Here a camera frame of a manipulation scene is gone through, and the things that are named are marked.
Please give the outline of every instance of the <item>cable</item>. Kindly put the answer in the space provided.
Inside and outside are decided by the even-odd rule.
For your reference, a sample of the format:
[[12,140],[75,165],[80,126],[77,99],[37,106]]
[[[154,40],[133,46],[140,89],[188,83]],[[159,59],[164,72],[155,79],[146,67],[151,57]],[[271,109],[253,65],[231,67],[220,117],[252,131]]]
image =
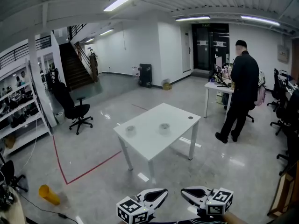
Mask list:
[[62,213],[59,213],[59,212],[54,212],[54,211],[49,211],[49,210],[44,210],[44,209],[41,209],[40,207],[36,206],[34,203],[32,203],[31,201],[29,201],[26,197],[24,197],[21,193],[19,193],[19,195],[21,195],[27,202],[29,202],[30,204],[32,204],[33,206],[35,206],[36,208],[38,208],[39,210],[41,211],[45,211],[45,212],[51,212],[51,213],[54,213],[54,214],[58,214],[58,216],[64,218],[64,219],[70,219],[71,221],[75,222],[78,224],[78,222],[76,222],[75,220],[67,217],[66,215],[62,214]]
[[36,140],[35,140],[35,142],[34,142],[34,146],[33,146],[33,149],[32,149],[32,152],[31,152],[30,157],[28,158],[28,160],[27,160],[27,162],[24,164],[24,166],[20,169],[18,175],[20,175],[21,171],[22,171],[22,170],[25,168],[25,166],[29,163],[29,161],[30,161],[30,159],[31,159],[31,157],[32,157],[32,155],[33,155],[34,149],[35,149],[35,147],[36,147]]

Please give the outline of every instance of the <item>white pillar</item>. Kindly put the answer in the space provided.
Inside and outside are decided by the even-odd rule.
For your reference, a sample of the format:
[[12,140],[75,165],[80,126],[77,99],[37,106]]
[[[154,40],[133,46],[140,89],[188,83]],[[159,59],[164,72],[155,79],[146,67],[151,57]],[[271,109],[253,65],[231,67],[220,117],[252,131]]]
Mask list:
[[31,35],[28,38],[28,45],[29,45],[29,58],[30,58],[30,65],[32,71],[32,78],[34,81],[35,89],[39,97],[39,100],[41,101],[41,105],[43,107],[47,120],[50,123],[51,127],[54,127],[57,125],[57,123],[55,121],[53,112],[51,110],[49,98],[46,95],[45,88],[42,83],[40,67],[37,61],[36,38],[34,35]]
[[42,70],[43,70],[43,74],[46,74],[46,67],[45,67],[45,60],[43,58],[43,55],[41,55],[41,63],[42,63]]

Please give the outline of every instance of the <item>stair railing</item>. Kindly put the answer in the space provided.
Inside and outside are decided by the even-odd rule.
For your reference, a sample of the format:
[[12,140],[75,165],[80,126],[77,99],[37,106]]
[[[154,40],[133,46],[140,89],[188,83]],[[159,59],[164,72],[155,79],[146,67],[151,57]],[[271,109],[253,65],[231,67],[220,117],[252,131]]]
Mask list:
[[93,82],[97,82],[98,76],[96,74],[96,69],[95,69],[94,64],[91,64],[89,57],[86,55],[86,53],[80,47],[79,43],[76,43],[75,46],[76,46],[77,54],[78,54],[80,61],[85,66],[87,72],[91,75]]

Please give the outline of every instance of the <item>white table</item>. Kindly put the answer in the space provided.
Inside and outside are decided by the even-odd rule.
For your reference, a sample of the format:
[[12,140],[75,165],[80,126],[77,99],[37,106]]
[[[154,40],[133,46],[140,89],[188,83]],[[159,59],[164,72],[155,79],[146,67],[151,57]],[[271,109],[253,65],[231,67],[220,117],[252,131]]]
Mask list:
[[229,87],[226,87],[226,86],[221,87],[221,84],[215,84],[213,82],[206,83],[205,87],[206,87],[206,105],[205,105],[205,111],[204,111],[204,118],[206,118],[207,106],[208,106],[208,103],[209,103],[210,89],[217,90],[217,91],[229,94],[228,107],[226,109],[225,119],[224,119],[224,121],[225,121],[226,117],[228,115],[228,110],[229,110],[229,107],[230,107],[230,102],[232,100],[232,94],[234,93],[234,90],[232,90],[232,89],[230,89]]
[[[188,159],[192,160],[199,119],[200,116],[162,103],[128,122],[115,127],[114,130],[118,134],[129,170],[132,170],[133,166],[126,149],[126,144],[130,145],[146,159],[149,165],[152,182],[156,183],[152,159],[174,141],[179,139],[191,127],[192,138]],[[160,132],[159,126],[163,123],[170,125],[168,132]],[[128,134],[126,131],[128,126],[135,127],[135,134]]]

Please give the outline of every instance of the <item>red line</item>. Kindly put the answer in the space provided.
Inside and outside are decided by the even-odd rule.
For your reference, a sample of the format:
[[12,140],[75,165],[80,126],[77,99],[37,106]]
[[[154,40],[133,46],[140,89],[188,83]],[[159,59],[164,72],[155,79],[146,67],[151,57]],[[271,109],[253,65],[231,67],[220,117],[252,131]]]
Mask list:
[[90,169],[89,171],[87,171],[86,173],[83,173],[82,175],[80,175],[79,177],[76,177],[74,180],[71,180],[68,184],[78,180],[79,178],[85,176],[86,174],[90,173],[91,171],[95,170],[96,168],[98,168],[99,166],[101,166],[102,164],[108,162],[110,159],[114,158],[116,155],[120,154],[121,151],[117,152],[116,154],[114,154],[113,156],[111,156],[110,158],[106,159],[105,161],[103,161],[102,163],[100,163],[99,165],[95,166],[94,168]]
[[54,141],[55,153],[56,153],[56,157],[57,157],[57,161],[58,161],[58,165],[59,165],[59,168],[60,168],[62,177],[64,178],[65,184],[68,185],[68,182],[67,182],[67,180],[66,180],[66,178],[65,178],[64,172],[62,171],[62,168],[61,168],[61,165],[60,165],[60,161],[59,161],[59,157],[58,157],[58,153],[57,153],[57,149],[56,149],[56,144],[55,144],[54,136],[53,136],[53,141]]

